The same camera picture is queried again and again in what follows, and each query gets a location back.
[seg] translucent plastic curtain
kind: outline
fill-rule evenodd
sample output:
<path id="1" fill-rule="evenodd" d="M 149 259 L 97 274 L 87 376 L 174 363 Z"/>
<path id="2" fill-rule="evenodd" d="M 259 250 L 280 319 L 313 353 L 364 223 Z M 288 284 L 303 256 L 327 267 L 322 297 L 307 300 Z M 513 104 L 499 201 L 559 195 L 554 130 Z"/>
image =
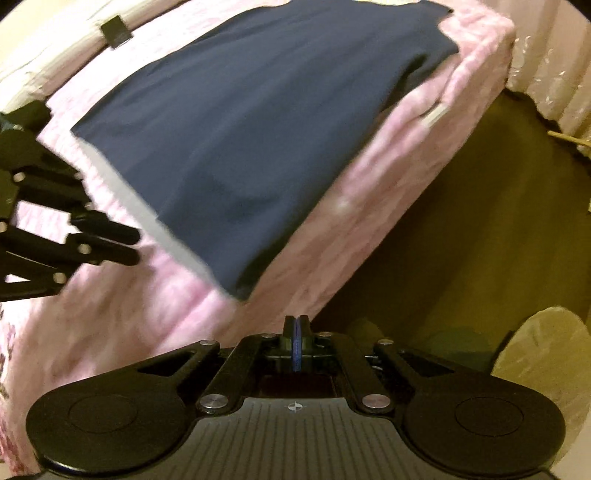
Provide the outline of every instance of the translucent plastic curtain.
<path id="1" fill-rule="evenodd" d="M 565 134 L 591 141 L 591 22 L 567 0 L 482 1 L 517 26 L 507 86 Z"/>

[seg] pink bedsheet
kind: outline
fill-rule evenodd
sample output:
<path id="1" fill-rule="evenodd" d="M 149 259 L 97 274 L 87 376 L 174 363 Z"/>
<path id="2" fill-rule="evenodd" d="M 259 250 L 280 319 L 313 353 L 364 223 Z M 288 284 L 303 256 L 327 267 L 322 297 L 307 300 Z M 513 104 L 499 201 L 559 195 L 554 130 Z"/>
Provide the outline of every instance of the pink bedsheet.
<path id="1" fill-rule="evenodd" d="M 46 391 L 203 338 L 233 345 L 245 335 L 279 330 L 286 314 L 314 317 L 320 311 L 462 146 L 503 88 L 512 23 L 476 0 L 442 3 L 455 8 L 441 30 L 460 54 L 387 116 L 249 302 L 228 300 L 144 238 L 137 267 L 85 265 L 57 297 L 2 306 L 0 449 L 13 473 L 37 469 L 24 424 L 29 407 Z M 101 53 L 51 98 L 54 116 L 40 140 L 85 173 L 98 209 L 135 225 L 81 153 L 70 127 L 141 66 L 260 4 L 191 0 L 137 29 L 121 48 Z M 438 102 L 449 111 L 432 125 L 421 116 Z M 67 233 L 61 213 L 23 205 L 18 215 L 20 227 L 42 236 L 60 240 Z"/>

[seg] ridged gray surface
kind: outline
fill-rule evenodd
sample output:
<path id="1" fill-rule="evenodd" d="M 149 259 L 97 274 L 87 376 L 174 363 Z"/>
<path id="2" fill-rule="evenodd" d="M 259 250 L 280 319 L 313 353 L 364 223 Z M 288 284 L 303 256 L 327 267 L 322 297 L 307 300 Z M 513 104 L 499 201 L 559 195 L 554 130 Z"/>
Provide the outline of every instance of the ridged gray surface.
<path id="1" fill-rule="evenodd" d="M 43 480 L 57 479 L 53 474 Z M 342 398 L 249 398 L 199 421 L 179 450 L 129 480 L 455 480 L 418 458 L 391 422 Z M 529 480 L 549 480 L 540 473 Z"/>

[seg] wooden stick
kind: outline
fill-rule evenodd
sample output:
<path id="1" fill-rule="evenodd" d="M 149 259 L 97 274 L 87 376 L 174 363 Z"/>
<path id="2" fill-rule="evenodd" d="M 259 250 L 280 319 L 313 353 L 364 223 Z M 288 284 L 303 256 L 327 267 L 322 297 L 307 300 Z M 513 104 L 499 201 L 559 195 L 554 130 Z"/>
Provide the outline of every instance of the wooden stick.
<path id="1" fill-rule="evenodd" d="M 591 148 L 591 142 L 587 140 L 583 140 L 581 138 L 571 137 L 570 135 L 559 134 L 558 132 L 549 131 L 548 135 L 554 138 L 559 138 L 561 140 L 566 140 L 567 142 L 576 143 L 577 145 L 582 145 L 584 147 Z"/>

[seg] dark blue cloth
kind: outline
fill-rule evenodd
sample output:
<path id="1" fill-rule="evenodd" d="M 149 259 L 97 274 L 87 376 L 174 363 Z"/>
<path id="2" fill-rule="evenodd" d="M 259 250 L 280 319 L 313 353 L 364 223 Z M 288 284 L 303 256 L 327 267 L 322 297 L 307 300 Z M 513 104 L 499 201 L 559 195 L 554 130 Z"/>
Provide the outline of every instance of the dark blue cloth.
<path id="1" fill-rule="evenodd" d="M 245 299 L 384 106 L 457 52 L 437 27 L 449 12 L 257 8 L 124 80 L 73 132 Z"/>

